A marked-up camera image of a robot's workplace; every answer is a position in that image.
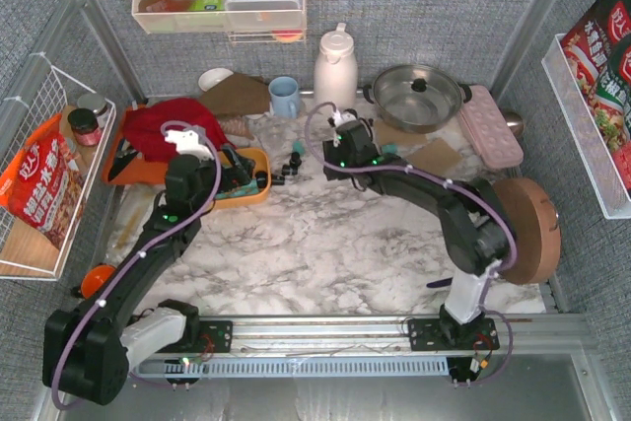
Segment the teal coffee capsule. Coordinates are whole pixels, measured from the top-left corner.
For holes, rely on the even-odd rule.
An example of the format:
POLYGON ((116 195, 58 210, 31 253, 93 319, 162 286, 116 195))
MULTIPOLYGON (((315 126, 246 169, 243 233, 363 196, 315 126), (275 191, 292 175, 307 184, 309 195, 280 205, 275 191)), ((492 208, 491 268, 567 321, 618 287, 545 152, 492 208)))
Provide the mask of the teal coffee capsule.
POLYGON ((305 154, 305 148, 303 146, 303 144, 300 141, 295 141, 292 145, 292 150, 296 153, 298 153, 299 155, 304 155, 305 154))
POLYGON ((393 143, 389 143, 389 144, 385 144, 381 146, 381 151, 382 153, 385 154, 393 154, 393 155, 397 155, 398 154, 398 147, 396 144, 393 143))

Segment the black coffee capsule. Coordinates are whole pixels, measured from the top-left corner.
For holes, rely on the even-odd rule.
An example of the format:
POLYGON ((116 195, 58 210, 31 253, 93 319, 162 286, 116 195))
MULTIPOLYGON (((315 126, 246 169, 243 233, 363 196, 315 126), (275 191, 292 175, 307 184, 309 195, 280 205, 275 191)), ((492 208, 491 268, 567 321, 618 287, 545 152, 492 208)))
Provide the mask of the black coffee capsule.
POLYGON ((293 152, 290 156, 289 166, 292 169, 298 169, 302 164, 301 155, 299 152, 293 152))
POLYGON ((264 171, 255 174, 256 185, 259 189, 264 189, 269 183, 268 173, 264 171))

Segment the silver lid jar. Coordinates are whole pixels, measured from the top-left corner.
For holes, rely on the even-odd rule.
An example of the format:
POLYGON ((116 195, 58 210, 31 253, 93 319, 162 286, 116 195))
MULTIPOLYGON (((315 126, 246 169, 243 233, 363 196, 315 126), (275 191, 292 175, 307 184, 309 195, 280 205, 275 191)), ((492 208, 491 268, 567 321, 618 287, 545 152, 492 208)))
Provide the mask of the silver lid jar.
POLYGON ((77 108, 90 110, 96 117, 102 117, 107 113, 108 102, 98 93, 86 93, 78 98, 77 108))

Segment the purple handled knife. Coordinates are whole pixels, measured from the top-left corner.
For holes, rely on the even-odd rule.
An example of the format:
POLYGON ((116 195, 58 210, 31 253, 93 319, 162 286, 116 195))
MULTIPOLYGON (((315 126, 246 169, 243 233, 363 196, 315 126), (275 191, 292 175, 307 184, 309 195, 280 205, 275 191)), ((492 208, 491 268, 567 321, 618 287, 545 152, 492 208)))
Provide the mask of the purple handled knife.
POLYGON ((449 287, 452 284, 452 281, 453 281, 452 278, 440 279, 440 280, 436 280, 436 281, 428 283, 427 287, 431 289, 445 288, 445 287, 449 287))

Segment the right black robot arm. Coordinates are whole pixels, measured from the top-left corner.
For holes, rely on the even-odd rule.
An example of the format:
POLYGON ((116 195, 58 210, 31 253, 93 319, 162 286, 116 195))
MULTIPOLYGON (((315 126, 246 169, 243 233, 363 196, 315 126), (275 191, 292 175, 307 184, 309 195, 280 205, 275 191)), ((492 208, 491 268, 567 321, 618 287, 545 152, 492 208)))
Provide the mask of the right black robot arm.
POLYGON ((454 347, 481 330, 489 281, 517 260, 517 238, 489 181, 451 181, 382 153, 367 124, 352 120, 322 143, 329 180, 351 178, 360 189, 400 198, 440 222, 448 256, 456 266, 439 311, 439 328, 454 347))

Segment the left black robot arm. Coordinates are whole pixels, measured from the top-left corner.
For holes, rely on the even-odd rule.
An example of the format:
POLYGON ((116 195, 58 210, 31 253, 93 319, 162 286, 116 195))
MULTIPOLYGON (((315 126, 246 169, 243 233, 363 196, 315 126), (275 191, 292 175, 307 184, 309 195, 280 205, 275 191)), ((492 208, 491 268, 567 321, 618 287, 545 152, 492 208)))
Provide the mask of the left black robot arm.
POLYGON ((218 192, 249 184, 254 160, 224 145, 219 157, 190 154, 171 159, 159 195, 136 245, 102 287, 72 311, 55 311, 44 328, 42 381, 54 405, 59 394, 100 405, 112 402, 128 372, 165 347, 194 349, 201 341, 199 311, 166 300, 144 318, 133 312, 158 277, 183 256, 218 192))

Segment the white small bowl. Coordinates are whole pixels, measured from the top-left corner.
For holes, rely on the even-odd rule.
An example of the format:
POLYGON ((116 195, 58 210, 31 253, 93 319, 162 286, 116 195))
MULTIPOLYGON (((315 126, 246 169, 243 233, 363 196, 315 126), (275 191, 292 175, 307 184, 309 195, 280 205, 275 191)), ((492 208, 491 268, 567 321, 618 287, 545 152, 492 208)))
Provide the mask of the white small bowl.
POLYGON ((227 68, 217 67, 209 69, 198 78, 198 87, 202 92, 207 92, 232 75, 233 72, 227 68))

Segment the orange plastic storage basket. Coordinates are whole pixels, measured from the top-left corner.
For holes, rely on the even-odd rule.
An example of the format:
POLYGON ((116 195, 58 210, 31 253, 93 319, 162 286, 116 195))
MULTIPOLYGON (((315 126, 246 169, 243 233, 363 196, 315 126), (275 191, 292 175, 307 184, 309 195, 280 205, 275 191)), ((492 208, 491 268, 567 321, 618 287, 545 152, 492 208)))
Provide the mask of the orange plastic storage basket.
POLYGON ((246 187, 245 189, 252 190, 251 194, 238 193, 236 190, 231 191, 228 194, 219 193, 215 197, 215 210, 224 210, 260 204, 267 199, 270 192, 272 178, 269 157, 267 156, 267 154, 262 149, 255 147, 238 148, 237 152, 245 158, 254 161, 252 175, 253 178, 257 173, 265 172, 265 186, 263 188, 259 188, 257 184, 254 184, 253 186, 246 187))

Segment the brown cork coaster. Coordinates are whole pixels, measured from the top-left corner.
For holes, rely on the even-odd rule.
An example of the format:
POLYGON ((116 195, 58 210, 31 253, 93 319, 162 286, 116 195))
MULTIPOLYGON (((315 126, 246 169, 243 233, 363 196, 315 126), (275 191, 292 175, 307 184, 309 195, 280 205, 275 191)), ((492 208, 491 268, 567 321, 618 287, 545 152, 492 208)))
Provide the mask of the brown cork coaster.
POLYGON ((424 134, 409 133, 393 128, 382 120, 374 122, 377 142, 380 146, 396 145, 398 148, 409 148, 424 145, 427 137, 424 134))
POLYGON ((438 138, 407 155, 405 160, 419 170, 445 175, 462 161, 462 156, 444 139, 438 138))

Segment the white thermos jug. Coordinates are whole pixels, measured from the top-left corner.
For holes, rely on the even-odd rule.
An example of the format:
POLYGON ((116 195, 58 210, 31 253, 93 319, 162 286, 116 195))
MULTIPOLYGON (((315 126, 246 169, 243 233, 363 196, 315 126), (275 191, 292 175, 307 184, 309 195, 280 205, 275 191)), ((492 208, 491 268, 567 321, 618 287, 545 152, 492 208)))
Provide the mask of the white thermos jug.
POLYGON ((314 72, 316 105, 333 103, 341 109, 354 106, 359 82, 354 46, 345 23, 321 37, 314 72))

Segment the pink egg tray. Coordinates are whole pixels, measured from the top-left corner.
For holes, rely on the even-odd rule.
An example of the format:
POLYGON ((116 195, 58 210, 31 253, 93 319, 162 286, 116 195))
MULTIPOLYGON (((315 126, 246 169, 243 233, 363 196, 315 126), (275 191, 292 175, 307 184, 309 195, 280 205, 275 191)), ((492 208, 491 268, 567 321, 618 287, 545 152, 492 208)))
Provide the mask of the pink egg tray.
POLYGON ((460 88, 464 99, 458 122, 484 165, 491 170, 520 165, 524 152, 489 91, 480 85, 460 84, 460 88))

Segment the red seasoning bag right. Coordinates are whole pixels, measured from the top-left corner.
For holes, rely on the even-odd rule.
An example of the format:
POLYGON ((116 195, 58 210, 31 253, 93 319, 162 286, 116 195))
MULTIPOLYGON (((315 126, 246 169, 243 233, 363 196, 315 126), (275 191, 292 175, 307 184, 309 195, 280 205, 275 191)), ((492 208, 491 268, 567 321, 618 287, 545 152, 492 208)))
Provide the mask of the red seasoning bag right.
POLYGON ((595 0, 560 40, 609 152, 630 140, 630 0, 595 0))

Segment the round wooden board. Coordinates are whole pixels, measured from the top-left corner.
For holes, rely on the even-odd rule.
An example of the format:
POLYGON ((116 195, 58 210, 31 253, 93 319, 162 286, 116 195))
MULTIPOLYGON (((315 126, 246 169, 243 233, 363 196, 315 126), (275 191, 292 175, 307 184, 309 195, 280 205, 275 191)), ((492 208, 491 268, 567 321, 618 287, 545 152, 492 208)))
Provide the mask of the round wooden board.
POLYGON ((561 254, 558 212, 532 179, 506 178, 492 185, 516 232, 517 261, 502 277, 515 285, 542 283, 556 271, 561 254))

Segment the red cloth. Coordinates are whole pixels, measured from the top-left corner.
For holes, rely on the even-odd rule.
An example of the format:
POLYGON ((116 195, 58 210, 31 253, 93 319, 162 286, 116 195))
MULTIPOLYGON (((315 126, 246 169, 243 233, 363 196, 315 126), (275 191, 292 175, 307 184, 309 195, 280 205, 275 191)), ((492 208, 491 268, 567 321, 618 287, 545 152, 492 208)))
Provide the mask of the red cloth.
POLYGON ((174 144, 165 141, 161 127, 172 120, 203 127, 217 150, 230 143, 213 113, 192 98, 171 99, 130 111, 122 126, 122 136, 147 162, 167 163, 177 152, 174 144))

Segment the light blue mug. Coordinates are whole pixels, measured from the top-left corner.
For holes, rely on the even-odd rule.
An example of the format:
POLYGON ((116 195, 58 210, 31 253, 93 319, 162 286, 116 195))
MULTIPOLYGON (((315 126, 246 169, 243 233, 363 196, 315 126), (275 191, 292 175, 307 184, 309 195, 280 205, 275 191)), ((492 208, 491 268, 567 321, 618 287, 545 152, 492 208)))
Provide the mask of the light blue mug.
POLYGON ((284 118, 297 118, 301 109, 300 89, 297 81, 289 76, 273 79, 269 86, 273 114, 284 118))

